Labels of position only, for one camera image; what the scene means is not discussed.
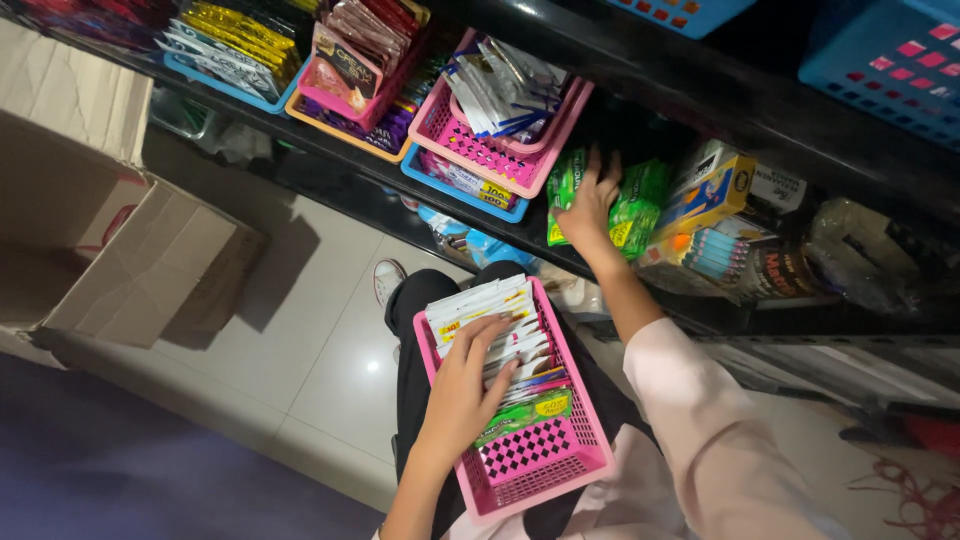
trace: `white tile floor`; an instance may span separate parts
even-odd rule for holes
[[[468,274],[332,209],[292,198],[248,175],[230,175],[234,199],[211,202],[273,238],[238,315],[200,350],[165,340],[143,351],[70,338],[71,358],[386,511],[396,490],[390,449],[396,428],[396,340],[373,296],[372,266],[395,258],[410,272],[437,268],[458,282]],[[272,217],[260,215],[258,205]],[[620,371],[622,346],[598,343],[583,329],[578,333],[630,392]],[[910,538],[882,523],[896,517],[897,496],[846,489],[844,484],[867,474],[874,460],[841,442],[831,420],[784,398],[754,397],[767,411],[784,453],[854,537]]]

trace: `blue plastic basket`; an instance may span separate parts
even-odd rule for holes
[[[433,187],[434,189],[438,189],[443,193],[446,193],[447,195],[453,197],[454,199],[458,199],[460,201],[467,203],[468,205],[477,207],[478,209],[481,209],[484,212],[492,216],[498,217],[508,223],[517,223],[521,219],[523,219],[524,212],[526,212],[527,207],[530,206],[529,199],[524,199],[520,197],[520,199],[516,202],[516,205],[513,207],[513,209],[510,209],[510,210],[500,209],[490,203],[481,201],[480,199],[477,199],[476,197],[468,193],[464,193],[459,189],[456,189],[447,184],[444,184],[443,182],[423,172],[423,167],[422,165],[420,165],[420,152],[421,152],[421,149],[417,143],[414,143],[413,145],[410,146],[410,150],[407,152],[407,155],[403,158],[403,161],[400,163],[400,170],[403,171],[403,174],[409,176],[414,180],[427,184],[430,187]]]
[[[263,109],[266,112],[269,112],[271,114],[288,116],[286,111],[283,110],[283,108],[287,105],[287,100],[289,100],[290,96],[293,95],[294,90],[297,89],[297,81],[300,79],[300,74],[303,73],[304,69],[306,69],[306,66],[309,64],[309,61],[305,61],[303,63],[303,65],[300,67],[300,71],[297,72],[297,76],[295,76],[293,80],[290,82],[290,84],[287,85],[287,89],[284,90],[282,95],[280,95],[280,99],[277,100],[276,103],[270,103],[265,99],[254,97],[241,89],[230,86],[227,83],[224,83],[223,81],[218,81],[217,79],[214,79],[209,75],[205,75],[204,73],[201,73],[200,71],[197,71],[192,67],[187,67],[186,65],[177,61],[176,55],[174,53],[170,53],[170,52],[163,53],[163,64],[169,67],[170,69],[173,69],[174,71],[179,71],[179,73],[186,75],[190,79],[193,79],[195,81],[200,81],[201,83],[207,86],[216,88],[224,92],[225,94],[229,95],[230,97],[235,97],[240,101],[249,103],[250,105],[253,105],[258,109]]]
[[[960,150],[960,2],[831,0],[800,80]]]
[[[700,39],[751,7],[756,0],[607,0],[628,12]]]

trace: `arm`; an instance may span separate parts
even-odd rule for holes
[[[481,317],[457,331],[453,346],[433,380],[430,400],[417,442],[380,528],[380,540],[426,540],[433,526],[437,497],[457,457],[493,418],[516,360],[508,363],[491,389],[483,393],[483,362],[487,349],[511,319]]]
[[[613,246],[607,216],[620,180],[616,155],[605,179],[599,177],[594,148],[573,206],[555,216],[596,276],[627,345],[624,372],[689,523],[708,540],[849,538],[812,500],[739,384],[664,318]]]

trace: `white sneaker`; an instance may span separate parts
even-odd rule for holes
[[[400,286],[403,280],[407,279],[407,273],[403,271],[400,263],[392,258],[384,258],[373,268],[373,293],[376,295],[376,301],[380,307],[387,305],[390,295]]]

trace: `green sachet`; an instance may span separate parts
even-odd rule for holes
[[[627,260],[647,248],[650,233],[660,219],[666,200],[667,166],[657,159],[629,167],[623,172],[620,195],[610,210],[610,239]]]
[[[520,431],[554,416],[570,416],[573,405],[573,393],[568,388],[558,388],[543,392],[521,404],[509,406],[496,413],[487,428],[473,442],[474,448],[480,448],[503,435]]]
[[[573,204],[577,187],[580,186],[587,171],[587,151],[586,148],[578,148],[566,152],[550,169],[550,176],[546,180],[546,196],[551,209],[566,210]],[[546,243],[550,246],[569,244],[564,234],[560,232],[557,220],[549,212],[546,214]]]

